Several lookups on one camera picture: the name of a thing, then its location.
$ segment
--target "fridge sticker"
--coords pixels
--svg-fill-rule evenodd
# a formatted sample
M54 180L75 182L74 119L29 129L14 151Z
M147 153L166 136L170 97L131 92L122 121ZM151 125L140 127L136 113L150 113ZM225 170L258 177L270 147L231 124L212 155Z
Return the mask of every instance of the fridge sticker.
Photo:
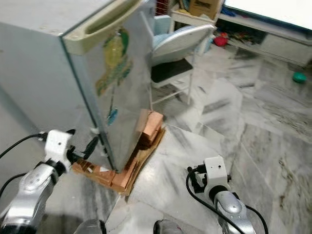
M128 45L129 33L123 27L105 41L103 56L106 72L96 82L98 96L101 96L114 81L119 86L131 72L133 62L126 54Z

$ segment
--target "mini fridge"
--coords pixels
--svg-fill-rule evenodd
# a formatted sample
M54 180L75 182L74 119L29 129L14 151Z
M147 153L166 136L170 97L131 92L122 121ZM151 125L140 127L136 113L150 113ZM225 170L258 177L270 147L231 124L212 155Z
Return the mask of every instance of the mini fridge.
M120 172L145 126L154 0L1 0L0 90L38 131L76 129Z

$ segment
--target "cardboard box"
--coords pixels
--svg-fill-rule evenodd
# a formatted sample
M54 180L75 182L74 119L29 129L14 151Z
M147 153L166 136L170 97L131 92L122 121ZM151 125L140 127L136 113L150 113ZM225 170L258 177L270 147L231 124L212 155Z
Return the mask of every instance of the cardboard box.
M219 1L220 0L191 0L190 13L193 16L205 14L213 20L218 10Z

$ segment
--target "black cable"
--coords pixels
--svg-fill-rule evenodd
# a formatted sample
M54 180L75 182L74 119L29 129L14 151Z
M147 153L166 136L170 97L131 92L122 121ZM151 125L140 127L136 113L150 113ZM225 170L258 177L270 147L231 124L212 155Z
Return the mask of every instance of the black cable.
M11 145L9 148L7 148L5 151L2 152L2 154L0 154L0 159L6 154L8 153L10 150L12 150L15 146L17 146L18 144L21 144L23 141L29 139L29 138L33 138L33 137L43 137L45 133L41 134L32 134L29 136L24 137L23 139L19 140L18 142L14 143L13 145Z
M18 175L15 175L15 176L9 178L9 179L4 183L4 185L2 186L2 188L1 188L1 190L0 190L0 199L1 199L1 196L2 196L2 194L3 194L4 189L6 188L6 186L8 186L8 184L9 184L13 179L16 179L16 178L18 178L18 177L24 176L24 175L26 175L26 174L27 174L27 173L22 173L22 174L18 174Z
M262 215L259 213L259 211L257 211L256 209L250 207L250 206L247 206L245 205L247 209L253 211L256 213L257 216L259 216L259 218L261 219L261 222L263 224L263 228L264 228L264 232L265 234L269 234L269 229L268 229L268 226L267 226L267 223L265 222L264 218L262 217Z
M227 218L226 216L224 216L221 212L219 212L216 208L214 208L213 206L209 205L208 203L204 202L202 199L200 199L199 197L195 196L195 194L193 194L193 192L190 189L189 186L189 178L191 173L196 172L196 168L192 169L186 177L186 188L187 191L189 191L190 195L199 203L201 203L202 205L206 206L207 208L209 208L212 212L216 213L218 216L220 216L221 218L223 218L225 221L227 221L229 224L231 224L236 230L238 230L239 233L241 234L245 234L236 224L234 224L229 218Z

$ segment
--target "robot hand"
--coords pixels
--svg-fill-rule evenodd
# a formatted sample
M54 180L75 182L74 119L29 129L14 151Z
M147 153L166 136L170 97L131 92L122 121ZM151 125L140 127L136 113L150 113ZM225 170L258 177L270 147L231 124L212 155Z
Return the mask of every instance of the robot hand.
M98 143L93 138L82 153L75 152L71 138L74 130L51 130L46 139L45 158L19 183L19 191L9 205L0 234L34 234L44 215L45 203L59 177L79 158L87 159Z
M246 206L231 192L228 184L231 177L227 175L223 157L216 156L204 160L204 164L198 165L195 174L191 167L188 168L190 179L195 193L204 193L207 200L211 200L217 211L227 217L243 233L255 234L254 228L247 218ZM200 186L197 179L199 174L204 174ZM224 234L238 234L238 230L219 217L219 224Z

